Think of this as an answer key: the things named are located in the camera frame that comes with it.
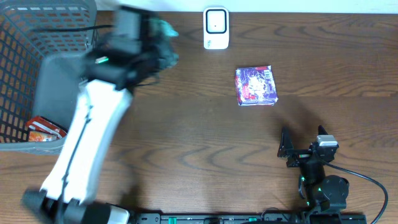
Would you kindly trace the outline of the teal snack wrapper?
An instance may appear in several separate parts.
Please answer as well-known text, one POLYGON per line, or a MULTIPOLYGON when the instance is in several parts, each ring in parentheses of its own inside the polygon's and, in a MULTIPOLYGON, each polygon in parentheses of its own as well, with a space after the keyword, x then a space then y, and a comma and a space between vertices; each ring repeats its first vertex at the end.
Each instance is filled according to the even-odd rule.
POLYGON ((152 20, 155 32, 155 46, 159 51, 159 68, 171 68, 178 63, 179 56, 172 47, 171 38, 178 37, 178 32, 166 21, 155 18, 152 20))

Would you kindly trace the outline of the purple pink pad package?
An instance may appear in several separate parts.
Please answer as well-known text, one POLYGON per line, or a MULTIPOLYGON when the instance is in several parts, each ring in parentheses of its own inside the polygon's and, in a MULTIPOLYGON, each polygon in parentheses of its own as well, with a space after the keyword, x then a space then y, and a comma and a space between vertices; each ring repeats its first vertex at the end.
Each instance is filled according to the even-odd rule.
POLYGON ((273 106, 279 99, 271 65, 237 68, 234 81, 239 106, 273 106))

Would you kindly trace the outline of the red orange snack bar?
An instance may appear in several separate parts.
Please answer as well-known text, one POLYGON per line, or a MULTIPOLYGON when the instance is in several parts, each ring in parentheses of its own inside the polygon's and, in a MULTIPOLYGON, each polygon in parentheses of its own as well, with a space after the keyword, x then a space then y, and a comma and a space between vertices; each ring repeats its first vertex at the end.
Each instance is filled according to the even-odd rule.
POLYGON ((26 126, 31 131, 51 134, 61 139, 67 135, 67 131, 61 126, 51 122, 43 116, 35 116, 26 122, 26 126))

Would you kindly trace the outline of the small orange packet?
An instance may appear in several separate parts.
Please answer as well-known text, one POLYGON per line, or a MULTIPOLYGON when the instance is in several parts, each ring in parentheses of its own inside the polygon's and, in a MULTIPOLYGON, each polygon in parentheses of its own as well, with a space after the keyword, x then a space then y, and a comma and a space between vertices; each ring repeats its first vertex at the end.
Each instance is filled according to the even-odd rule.
POLYGON ((43 133, 40 131, 31 131, 29 133, 29 142, 50 142, 57 140, 57 136, 53 134, 43 133))

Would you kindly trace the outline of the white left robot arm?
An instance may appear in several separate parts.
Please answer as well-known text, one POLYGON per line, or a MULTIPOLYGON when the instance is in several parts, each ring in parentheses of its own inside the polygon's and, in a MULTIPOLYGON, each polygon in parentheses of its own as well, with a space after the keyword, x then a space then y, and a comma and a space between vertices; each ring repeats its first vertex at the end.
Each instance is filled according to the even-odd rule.
POLYGON ((42 223, 129 223, 132 213, 96 201, 104 158, 139 86, 175 66, 177 32, 151 11, 121 9, 114 30, 82 59, 83 81, 65 144, 40 189, 22 204, 42 223))

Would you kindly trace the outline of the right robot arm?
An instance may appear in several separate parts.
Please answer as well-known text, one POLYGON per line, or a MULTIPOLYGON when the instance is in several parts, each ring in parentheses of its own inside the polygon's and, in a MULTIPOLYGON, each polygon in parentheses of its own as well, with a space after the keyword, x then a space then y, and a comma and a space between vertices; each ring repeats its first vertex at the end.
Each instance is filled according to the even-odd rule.
POLYGON ((337 175, 326 175, 324 170, 335 159, 338 148, 335 137, 323 126, 318 127, 317 138, 307 149, 295 149, 289 130, 282 128, 277 157, 286 158, 288 168, 300 169, 298 191, 312 214, 338 213, 346 208, 349 182, 337 175))

